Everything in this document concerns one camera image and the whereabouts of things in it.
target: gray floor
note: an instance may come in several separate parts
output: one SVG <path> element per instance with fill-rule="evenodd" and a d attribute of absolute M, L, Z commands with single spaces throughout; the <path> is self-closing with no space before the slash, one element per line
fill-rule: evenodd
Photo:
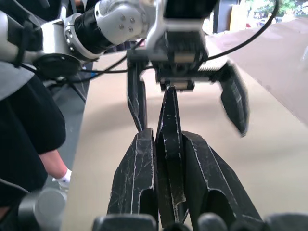
<path fill-rule="evenodd" d="M 76 85 L 84 96 L 88 93 L 88 83 Z M 85 104 L 72 88 L 61 91 L 61 94 L 55 98 L 57 105 L 62 111 L 66 121 L 66 141 L 59 149 L 59 153 L 69 169 L 73 168 L 82 116 Z M 58 188 L 56 182 L 48 177 L 46 187 Z"/>

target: gray cloth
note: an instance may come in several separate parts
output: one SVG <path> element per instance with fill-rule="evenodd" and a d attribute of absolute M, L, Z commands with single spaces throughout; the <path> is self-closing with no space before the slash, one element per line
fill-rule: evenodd
<path fill-rule="evenodd" d="M 15 68 L 12 64 L 0 62 L 0 100 L 19 90 L 33 75 L 21 67 Z"/>

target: table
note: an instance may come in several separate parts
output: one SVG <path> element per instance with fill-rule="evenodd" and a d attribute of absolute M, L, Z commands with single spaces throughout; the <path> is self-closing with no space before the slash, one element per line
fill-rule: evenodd
<path fill-rule="evenodd" d="M 219 52 L 209 45 L 210 53 Z M 124 55 L 103 56 L 104 69 Z M 126 69 L 126 63 L 117 69 Z M 235 170 L 261 216 L 308 208 L 308 129 L 242 69 L 249 92 L 250 126 L 240 138 L 224 114 L 217 84 L 200 83 L 178 94 L 182 130 L 200 134 Z M 157 128 L 163 93 L 154 72 L 143 75 L 149 127 Z M 90 231 L 105 215 L 113 174 L 137 130 L 126 100 L 126 75 L 104 75 L 90 83 L 63 231 Z"/>

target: person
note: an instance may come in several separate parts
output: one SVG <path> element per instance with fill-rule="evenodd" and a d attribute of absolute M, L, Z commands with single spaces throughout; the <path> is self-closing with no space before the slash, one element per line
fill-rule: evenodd
<path fill-rule="evenodd" d="M 0 220 L 48 174 L 68 190 L 71 170 L 57 151 L 65 138 L 64 117 L 39 77 L 0 62 Z"/>

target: white sock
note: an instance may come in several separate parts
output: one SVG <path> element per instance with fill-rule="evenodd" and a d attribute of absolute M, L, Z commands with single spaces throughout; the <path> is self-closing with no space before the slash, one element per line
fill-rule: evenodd
<path fill-rule="evenodd" d="M 72 171 L 67 169 L 67 172 L 64 175 L 64 177 L 62 177 L 60 179 L 55 179 L 54 181 L 59 182 L 59 184 L 61 184 L 63 186 L 69 186 L 69 183 L 71 182 L 71 174 L 72 174 Z"/>

